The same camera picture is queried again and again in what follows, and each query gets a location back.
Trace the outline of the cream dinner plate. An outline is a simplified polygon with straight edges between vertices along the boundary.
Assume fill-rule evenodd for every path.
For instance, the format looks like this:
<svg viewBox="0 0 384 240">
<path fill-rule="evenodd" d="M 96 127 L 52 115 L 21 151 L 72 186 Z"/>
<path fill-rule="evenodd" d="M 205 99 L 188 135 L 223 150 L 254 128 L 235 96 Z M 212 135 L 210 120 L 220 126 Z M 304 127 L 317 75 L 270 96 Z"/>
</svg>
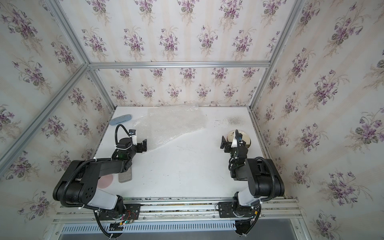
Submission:
<svg viewBox="0 0 384 240">
<path fill-rule="evenodd" d="M 248 149 L 252 143 L 250 136 L 242 130 L 238 130 L 238 132 L 239 132 L 239 136 L 242 138 L 243 143 L 245 144 L 246 148 Z M 236 131 L 232 130 L 227 134 L 227 141 L 228 142 L 232 143 L 233 139 L 235 138 L 235 133 L 236 133 Z"/>
</svg>

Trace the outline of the bubble plate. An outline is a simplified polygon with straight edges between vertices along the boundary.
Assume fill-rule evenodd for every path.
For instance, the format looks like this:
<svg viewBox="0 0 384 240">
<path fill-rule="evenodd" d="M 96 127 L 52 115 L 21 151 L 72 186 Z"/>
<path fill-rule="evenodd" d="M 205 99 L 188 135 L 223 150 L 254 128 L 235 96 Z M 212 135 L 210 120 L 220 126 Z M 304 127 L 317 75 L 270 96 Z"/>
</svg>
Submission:
<svg viewBox="0 0 384 240">
<path fill-rule="evenodd" d="M 206 128 L 207 116 L 197 104 L 163 106 L 133 121 L 138 141 L 147 140 L 149 151 L 162 147 L 176 138 Z"/>
</svg>

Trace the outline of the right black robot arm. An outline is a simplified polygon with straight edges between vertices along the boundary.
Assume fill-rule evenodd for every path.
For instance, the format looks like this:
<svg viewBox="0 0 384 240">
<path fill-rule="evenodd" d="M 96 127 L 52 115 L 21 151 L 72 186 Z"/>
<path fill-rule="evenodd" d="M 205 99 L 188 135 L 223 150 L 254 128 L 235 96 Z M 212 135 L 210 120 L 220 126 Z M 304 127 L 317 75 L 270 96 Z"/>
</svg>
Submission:
<svg viewBox="0 0 384 240">
<path fill-rule="evenodd" d="M 234 223 L 236 234 L 246 236 L 261 216 L 262 204 L 285 193 L 283 180 L 271 159 L 248 158 L 247 142 L 243 135 L 234 131 L 231 141 L 222 137 L 220 148 L 230 154 L 231 178 L 245 181 L 248 186 L 236 192 L 231 201 L 219 202 L 220 218 L 237 218 Z"/>
</svg>

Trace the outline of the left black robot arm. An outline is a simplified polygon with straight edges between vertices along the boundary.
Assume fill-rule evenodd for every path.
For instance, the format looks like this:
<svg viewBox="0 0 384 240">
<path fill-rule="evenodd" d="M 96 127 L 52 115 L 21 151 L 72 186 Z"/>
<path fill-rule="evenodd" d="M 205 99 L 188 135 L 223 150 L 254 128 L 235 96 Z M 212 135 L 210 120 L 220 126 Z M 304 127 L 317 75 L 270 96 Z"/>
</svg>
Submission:
<svg viewBox="0 0 384 240">
<path fill-rule="evenodd" d="M 122 124 L 115 129 L 115 150 L 109 158 L 72 161 L 53 190 L 53 199 L 66 208 L 92 210 L 102 233 L 116 240 L 120 233 L 108 232 L 102 225 L 101 214 L 123 218 L 128 212 L 122 196 L 98 189 L 103 176 L 122 174 L 132 166 L 136 154 L 148 150 L 148 141 L 137 140 L 136 130 L 127 130 Z"/>
</svg>

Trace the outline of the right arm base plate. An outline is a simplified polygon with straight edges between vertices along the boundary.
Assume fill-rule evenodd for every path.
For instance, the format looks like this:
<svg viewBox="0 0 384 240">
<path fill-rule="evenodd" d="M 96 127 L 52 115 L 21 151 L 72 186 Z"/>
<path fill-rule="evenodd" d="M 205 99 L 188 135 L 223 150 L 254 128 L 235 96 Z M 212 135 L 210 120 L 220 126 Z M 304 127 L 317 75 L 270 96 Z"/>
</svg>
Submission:
<svg viewBox="0 0 384 240">
<path fill-rule="evenodd" d="M 251 207 L 235 206 L 230 202 L 219 202 L 216 206 L 219 212 L 219 218 L 251 218 L 255 215 L 256 210 Z"/>
</svg>

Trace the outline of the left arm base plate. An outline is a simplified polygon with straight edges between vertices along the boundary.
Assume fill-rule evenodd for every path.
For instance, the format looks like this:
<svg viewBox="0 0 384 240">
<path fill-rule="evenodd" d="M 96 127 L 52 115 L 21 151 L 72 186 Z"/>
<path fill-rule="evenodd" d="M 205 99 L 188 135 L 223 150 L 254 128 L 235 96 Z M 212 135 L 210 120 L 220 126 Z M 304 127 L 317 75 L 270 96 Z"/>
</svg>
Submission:
<svg viewBox="0 0 384 240">
<path fill-rule="evenodd" d="M 98 217 L 100 221 L 127 221 L 133 222 L 140 215 L 141 204 L 124 204 L 125 208 L 122 214 L 113 210 L 102 210 Z"/>
</svg>

